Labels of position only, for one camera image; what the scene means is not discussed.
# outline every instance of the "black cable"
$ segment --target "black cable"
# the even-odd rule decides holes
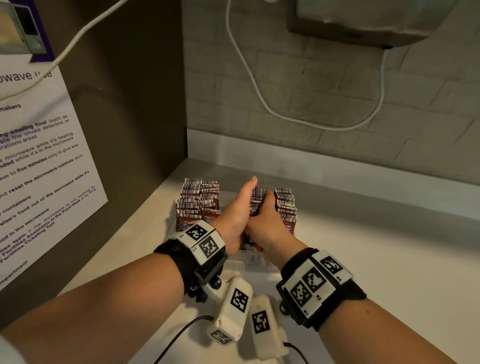
[[[286,346],[287,348],[292,348],[292,349],[296,350],[297,353],[300,354],[300,356],[303,359],[303,361],[305,362],[305,364],[309,364],[307,358],[305,358],[305,355],[303,355],[303,353],[300,351],[300,349],[297,348],[295,345],[290,344],[289,342],[284,342],[283,346]]]
[[[209,315],[205,315],[205,316],[200,316],[200,317],[197,317],[196,319],[190,321],[188,324],[186,324],[182,330],[180,330],[180,332],[173,338],[173,340],[170,342],[170,344],[167,345],[167,347],[165,348],[165,350],[163,350],[163,352],[160,354],[160,356],[158,357],[157,360],[155,360],[155,362],[153,364],[158,364],[158,362],[165,356],[165,354],[167,353],[167,351],[170,349],[170,346],[173,345],[173,343],[180,337],[181,334],[183,334],[183,332],[188,329],[190,326],[192,326],[195,322],[197,321],[200,321],[200,320],[209,320],[209,321],[213,321],[214,320],[214,317],[213,316],[209,316]]]

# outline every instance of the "person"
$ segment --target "person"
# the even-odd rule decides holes
[[[256,177],[246,182],[211,225],[225,241],[228,254],[239,249],[240,236],[246,231],[263,247],[265,257],[281,269],[307,246],[285,228],[271,191],[259,215],[250,217],[256,184]],[[183,295],[182,276],[174,261],[152,253],[10,324],[1,333],[0,363],[127,363],[177,309]],[[344,301],[318,334],[336,364],[454,363],[369,299]]]

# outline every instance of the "stack of packets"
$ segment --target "stack of packets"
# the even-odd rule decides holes
[[[250,216],[258,215],[262,202],[265,198],[265,189],[255,187],[252,191],[250,199]],[[292,195],[292,190],[289,188],[275,189],[275,209],[282,218],[285,227],[292,233],[295,231],[295,224],[297,223],[297,208],[295,207],[295,197]],[[250,250],[261,252],[263,250],[252,237],[244,234],[241,250]]]
[[[218,206],[219,185],[217,181],[202,181],[185,178],[180,198],[175,201],[177,229],[195,220],[211,221],[221,211]]]

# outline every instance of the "purple border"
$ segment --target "purple border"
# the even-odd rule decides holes
[[[35,20],[36,26],[38,28],[38,32],[42,37],[43,44],[45,45],[45,49],[47,50],[46,54],[33,54],[30,63],[53,62],[55,60],[55,54],[53,53],[52,46],[50,44],[50,41],[48,40],[47,32],[43,27],[42,19],[40,18],[40,14],[38,13],[34,0],[10,0],[10,3],[12,3],[13,5],[28,6],[30,8],[33,19]]]

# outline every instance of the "wristband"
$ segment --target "wristband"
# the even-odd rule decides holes
[[[315,331],[343,301],[367,298],[350,272],[326,250],[302,250],[285,264],[281,275],[276,288],[283,300],[282,312]]]
[[[154,252],[173,259],[182,276],[185,293],[207,284],[228,258],[222,237],[203,220],[183,226]]]

